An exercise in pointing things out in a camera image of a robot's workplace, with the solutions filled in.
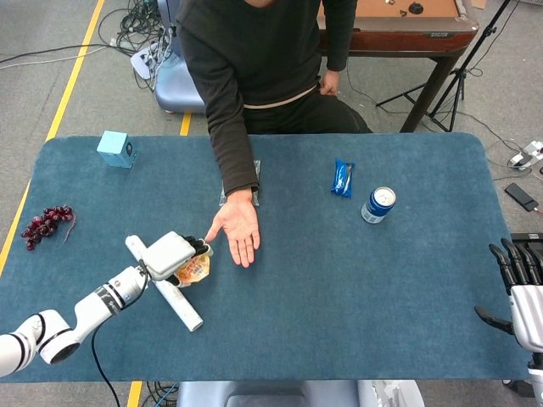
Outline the person left hand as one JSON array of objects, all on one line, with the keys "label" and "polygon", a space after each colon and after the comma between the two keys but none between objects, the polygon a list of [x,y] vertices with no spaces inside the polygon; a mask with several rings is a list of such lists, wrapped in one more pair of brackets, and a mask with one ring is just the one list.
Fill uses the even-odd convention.
[{"label": "person left hand", "polygon": [[320,82],[320,93],[325,96],[336,96],[339,88],[340,73],[326,70]]}]

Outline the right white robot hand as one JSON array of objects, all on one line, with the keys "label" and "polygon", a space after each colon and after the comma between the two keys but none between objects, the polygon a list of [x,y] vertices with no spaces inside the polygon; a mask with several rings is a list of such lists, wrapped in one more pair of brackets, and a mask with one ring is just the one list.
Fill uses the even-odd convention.
[{"label": "right white robot hand", "polygon": [[489,246],[499,266],[510,306],[510,321],[474,308],[487,325],[516,338],[532,354],[542,352],[542,254],[508,239]]}]

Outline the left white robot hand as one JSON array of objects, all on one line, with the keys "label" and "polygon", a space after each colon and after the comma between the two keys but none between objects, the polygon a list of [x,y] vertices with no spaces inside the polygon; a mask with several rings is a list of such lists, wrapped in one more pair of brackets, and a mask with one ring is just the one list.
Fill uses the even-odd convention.
[{"label": "left white robot hand", "polygon": [[142,259],[153,281],[188,287],[210,274],[212,255],[213,250],[204,239],[170,231],[146,248]]}]

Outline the person right hand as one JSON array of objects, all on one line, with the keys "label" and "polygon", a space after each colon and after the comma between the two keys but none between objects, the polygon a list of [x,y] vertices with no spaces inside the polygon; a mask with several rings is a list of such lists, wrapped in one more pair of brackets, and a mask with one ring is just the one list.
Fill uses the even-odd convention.
[{"label": "person right hand", "polygon": [[204,240],[213,241],[220,231],[227,237],[233,262],[249,268],[255,261],[255,251],[260,247],[260,231],[250,188],[227,195],[227,201],[216,213]]}]

